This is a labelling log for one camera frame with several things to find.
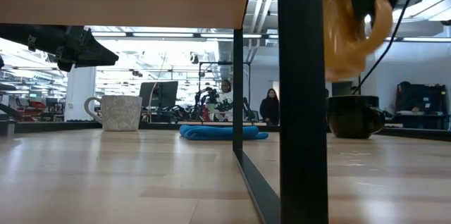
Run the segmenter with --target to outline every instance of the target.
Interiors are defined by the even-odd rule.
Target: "black cable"
[[[374,71],[374,69],[376,68],[376,66],[378,66],[378,64],[381,62],[382,58],[387,54],[388,50],[390,49],[390,47],[392,46],[393,40],[395,39],[396,36],[396,32],[397,29],[400,27],[401,25],[401,21],[402,21],[402,17],[404,16],[404,13],[407,9],[407,7],[409,6],[409,2],[410,0],[406,0],[406,3],[404,5],[404,7],[402,8],[401,14],[400,14],[400,18],[397,20],[395,29],[393,30],[392,36],[390,38],[390,41],[388,42],[387,48],[385,48],[385,51],[382,53],[381,57],[376,61],[376,63],[373,65],[373,67],[370,69],[370,71],[365,75],[365,77],[362,79],[362,81],[359,83],[359,85],[357,86],[357,88],[353,91],[352,94],[357,93],[360,88],[362,87],[362,85],[364,84],[365,80],[368,78],[368,76]]]

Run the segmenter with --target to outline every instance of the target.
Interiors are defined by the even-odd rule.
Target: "blue folded mat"
[[[231,140],[233,138],[232,127],[213,127],[205,125],[182,125],[180,134],[189,140]],[[259,132],[257,126],[245,126],[242,128],[244,139],[266,139],[268,133]]]

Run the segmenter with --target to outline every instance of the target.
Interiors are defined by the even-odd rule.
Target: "yellow mug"
[[[354,17],[351,0],[323,0],[324,62],[326,80],[358,76],[365,70],[366,57],[390,34],[393,17],[388,0],[374,3],[376,19],[371,34],[365,35],[364,20]]]

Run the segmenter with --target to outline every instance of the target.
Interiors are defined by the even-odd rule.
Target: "cup handle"
[[[98,101],[98,102],[100,103],[100,105],[101,105],[101,99],[100,99],[100,98],[97,98],[97,97],[90,97],[90,98],[86,99],[86,101],[85,101],[85,111],[86,111],[86,113],[88,113],[93,119],[95,119],[97,122],[101,123],[101,118],[100,118],[98,115],[94,114],[93,112],[91,112],[91,111],[89,110],[89,103],[90,103],[91,101],[93,101],[93,100]]]
[[[393,9],[390,2],[388,0],[376,0],[374,2],[374,8],[376,19],[374,20],[373,29],[366,40],[357,43],[354,51],[359,52],[355,52],[355,56],[366,56],[377,50],[392,30]]]
[[[375,133],[382,130],[383,126],[385,125],[385,115],[383,111],[378,107],[373,106],[367,106],[366,108],[368,109],[369,113],[371,113],[371,117],[373,118],[374,122],[374,128],[372,128],[373,130],[370,131],[370,133]]]

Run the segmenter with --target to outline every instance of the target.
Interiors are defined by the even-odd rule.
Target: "black mug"
[[[379,109],[379,97],[341,96],[327,99],[327,121],[330,131],[340,138],[368,139],[385,124]]]

